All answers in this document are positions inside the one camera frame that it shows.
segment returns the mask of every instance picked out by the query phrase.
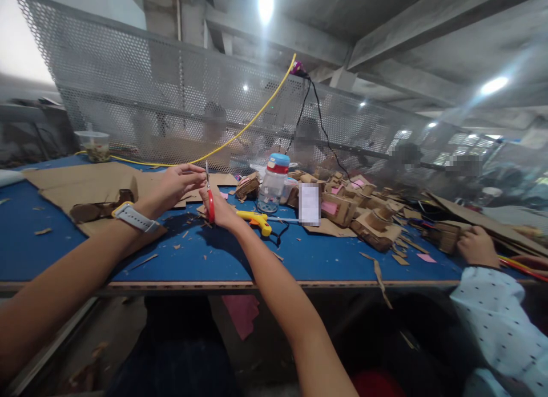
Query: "ceiling light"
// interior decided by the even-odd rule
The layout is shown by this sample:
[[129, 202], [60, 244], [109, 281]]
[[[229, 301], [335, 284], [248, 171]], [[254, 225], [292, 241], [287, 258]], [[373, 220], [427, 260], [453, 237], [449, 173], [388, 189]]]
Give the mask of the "ceiling light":
[[490, 95], [495, 93], [496, 91], [504, 88], [508, 84], [508, 78], [505, 78], [504, 76], [501, 76], [497, 79], [493, 79], [486, 84], [484, 84], [480, 92], [482, 95]]
[[274, 12], [274, 0], [259, 0], [259, 17], [263, 26], [268, 25]]

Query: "workbench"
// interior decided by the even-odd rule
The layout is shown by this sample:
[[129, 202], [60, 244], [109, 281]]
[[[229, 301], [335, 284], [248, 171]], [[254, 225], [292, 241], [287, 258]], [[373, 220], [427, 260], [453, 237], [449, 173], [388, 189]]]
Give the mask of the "workbench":
[[[29, 167], [49, 169], [81, 164], [90, 164], [86, 156], [65, 157]], [[132, 166], [147, 170], [145, 166]], [[231, 189], [234, 188], [221, 188], [221, 191], [226, 193]], [[8, 296], [83, 242], [86, 236], [26, 180], [0, 188], [0, 200], [5, 198], [10, 200], [0, 205], [0, 295]], [[229, 195], [228, 202], [240, 210], [255, 207], [254, 201], [241, 204], [234, 195]], [[255, 289], [245, 255], [232, 235], [217, 226], [204, 226], [202, 221], [187, 223], [196, 217], [199, 206], [188, 204], [185, 209], [171, 210], [161, 216], [159, 222], [168, 228], [168, 232], [122, 261], [100, 294], [143, 294], [158, 290], [235, 293]], [[276, 215], [295, 217], [295, 211], [281, 206]], [[270, 223], [278, 233], [285, 227], [278, 222]], [[34, 232], [46, 228], [52, 231], [35, 236]], [[416, 256], [417, 250], [409, 247], [406, 260], [410, 264], [401, 266], [392, 257], [391, 250], [382, 254], [358, 238], [312, 234], [299, 224], [289, 226], [281, 238], [279, 250], [274, 244], [274, 236], [265, 243], [284, 258], [285, 267], [305, 289], [376, 287], [373, 262], [360, 252], [379, 261], [388, 287], [457, 286], [464, 261], [458, 257], [448, 258], [423, 240], [417, 230], [409, 227], [409, 231], [414, 241], [428, 250], [436, 263], [423, 261]], [[158, 256], [129, 271], [153, 254]], [[524, 278], [513, 270], [507, 273]]]

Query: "water bottle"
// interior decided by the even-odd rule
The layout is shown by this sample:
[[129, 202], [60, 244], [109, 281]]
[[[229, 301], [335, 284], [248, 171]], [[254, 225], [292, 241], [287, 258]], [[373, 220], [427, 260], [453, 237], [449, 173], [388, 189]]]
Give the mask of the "water bottle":
[[270, 155], [263, 184], [259, 189], [257, 207], [261, 212], [274, 213], [280, 205], [280, 197], [284, 192], [285, 179], [289, 171], [289, 158], [281, 153]]

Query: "patterned sleeve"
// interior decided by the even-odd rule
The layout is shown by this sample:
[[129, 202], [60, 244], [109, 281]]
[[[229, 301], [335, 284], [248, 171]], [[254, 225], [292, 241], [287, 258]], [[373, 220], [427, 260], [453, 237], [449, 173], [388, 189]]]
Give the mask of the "patterned sleeve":
[[507, 390], [548, 395], [548, 339], [521, 308], [523, 287], [494, 269], [468, 267], [451, 299]]

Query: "floor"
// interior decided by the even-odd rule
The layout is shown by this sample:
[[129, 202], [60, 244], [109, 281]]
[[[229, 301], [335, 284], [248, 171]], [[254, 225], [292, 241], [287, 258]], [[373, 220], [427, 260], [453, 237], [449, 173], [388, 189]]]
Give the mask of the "floor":
[[[313, 294], [311, 299], [328, 330], [335, 327], [356, 293]], [[259, 316], [254, 332], [242, 341], [220, 296], [210, 296], [213, 318], [223, 337], [232, 368], [246, 396], [298, 396], [291, 349], [273, 315], [257, 295]], [[105, 390], [116, 369], [131, 351], [146, 320], [142, 297], [100, 299], [70, 345], [60, 350], [26, 395], [66, 395], [73, 391], [69, 378], [91, 363], [94, 349], [106, 343], [95, 378], [95, 390]]]

